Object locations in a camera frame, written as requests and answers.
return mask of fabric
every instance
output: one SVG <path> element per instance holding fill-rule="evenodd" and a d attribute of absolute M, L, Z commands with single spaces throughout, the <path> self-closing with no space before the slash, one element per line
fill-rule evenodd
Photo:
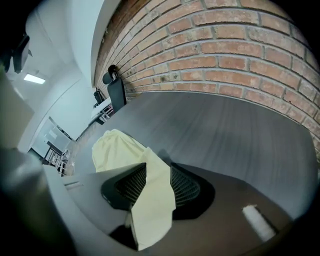
<path fill-rule="evenodd" d="M 106 131 L 93 145 L 92 159 L 97 172 L 146 163 L 146 184 L 128 215 L 130 226 L 139 251 L 163 238 L 176 209 L 170 167 L 149 147 L 115 129 Z"/>

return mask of ceiling light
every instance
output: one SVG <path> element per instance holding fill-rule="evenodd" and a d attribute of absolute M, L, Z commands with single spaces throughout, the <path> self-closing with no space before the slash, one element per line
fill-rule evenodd
<path fill-rule="evenodd" d="M 37 84 L 43 84 L 46 80 L 42 79 L 42 78 L 39 78 L 39 77 L 36 77 L 34 75 L 31 75 L 31 74 L 27 74 L 23 80 L 26 80 L 26 81 L 30 81 L 30 82 L 34 82 L 34 83 L 37 83 Z"/>

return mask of red brick wall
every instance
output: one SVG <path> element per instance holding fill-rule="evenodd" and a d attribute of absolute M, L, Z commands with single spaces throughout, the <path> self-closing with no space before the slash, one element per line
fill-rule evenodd
<path fill-rule="evenodd" d="M 102 76 L 115 64 L 129 101 L 149 91 L 251 101 L 306 127 L 320 159 L 320 69 L 290 17 L 273 3 L 126 0 L 108 32 L 94 81 L 104 94 Z"/>

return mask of cream cloth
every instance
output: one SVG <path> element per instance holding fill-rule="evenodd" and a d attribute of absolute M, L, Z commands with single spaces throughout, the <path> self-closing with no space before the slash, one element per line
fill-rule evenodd
<path fill-rule="evenodd" d="M 146 163 L 146 184 L 131 209 L 131 229 L 139 251 L 163 238 L 176 209 L 170 167 L 149 147 L 115 129 L 93 145 L 92 159 L 97 172 Z"/>

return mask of office chair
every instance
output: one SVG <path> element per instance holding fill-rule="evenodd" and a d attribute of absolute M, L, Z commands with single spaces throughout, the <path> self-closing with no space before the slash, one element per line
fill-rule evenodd
<path fill-rule="evenodd" d="M 101 194 L 114 209 L 129 211 L 146 185 L 146 163 L 106 180 Z M 176 163 L 171 164 L 170 185 L 174 192 L 173 220 L 196 219 L 215 198 L 214 187 L 204 178 L 193 174 Z"/>
<path fill-rule="evenodd" d="M 111 65 L 108 72 L 104 74 L 102 81 L 107 86 L 107 90 L 111 99 L 112 107 L 116 113 L 124 105 L 127 104 L 125 87 L 122 79 L 119 77 L 116 66 Z"/>

